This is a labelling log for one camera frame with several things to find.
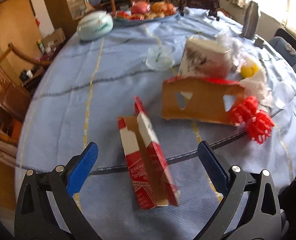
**clear plastic cup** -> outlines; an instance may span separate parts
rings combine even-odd
[[[165,71],[172,68],[174,60],[169,46],[154,45],[148,49],[146,66],[151,70]]]
[[[284,109],[294,97],[293,89],[284,81],[279,82],[274,89],[274,103],[278,108]]]

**red and white cardboard box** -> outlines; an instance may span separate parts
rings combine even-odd
[[[180,191],[174,185],[150,119],[138,97],[136,116],[118,118],[128,170],[141,209],[179,206]]]

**lemon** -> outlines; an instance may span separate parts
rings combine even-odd
[[[252,77],[260,70],[260,66],[253,60],[247,58],[246,62],[241,66],[240,74],[243,78]]]

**table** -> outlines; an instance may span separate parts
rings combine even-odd
[[[223,29],[235,37],[241,33],[242,26],[222,14],[218,22],[208,18],[205,10],[190,12],[171,22],[114,27],[92,42],[80,42],[76,34],[70,39],[45,73],[26,115],[17,155],[17,194],[27,169],[51,171],[94,141],[99,157],[75,200],[101,238],[188,240],[202,229],[220,201],[195,157],[201,140],[226,142],[217,144],[216,153],[245,171],[268,169],[278,192],[290,185],[296,176],[296,74],[268,44],[261,50],[253,41],[240,38],[250,54],[263,58],[269,87],[274,90],[284,80],[295,93],[286,109],[272,109],[276,126],[267,142],[251,142],[232,126],[160,117],[162,82],[178,71],[186,38],[195,34],[214,39]],[[173,48],[173,71],[147,69],[147,50],[158,43]],[[138,207],[117,126],[118,116],[134,114],[135,95],[146,107],[165,157],[173,163],[169,167],[181,191],[180,207],[148,211]],[[246,200],[244,194],[228,229],[237,225]],[[54,213],[66,228],[57,209]]]

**white ceramic pot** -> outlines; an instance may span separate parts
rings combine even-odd
[[[93,12],[83,17],[77,26],[77,34],[82,41],[91,41],[112,30],[113,20],[105,11]]]
[[[178,75],[226,78],[230,69],[229,49],[214,41],[193,36],[187,39]]]

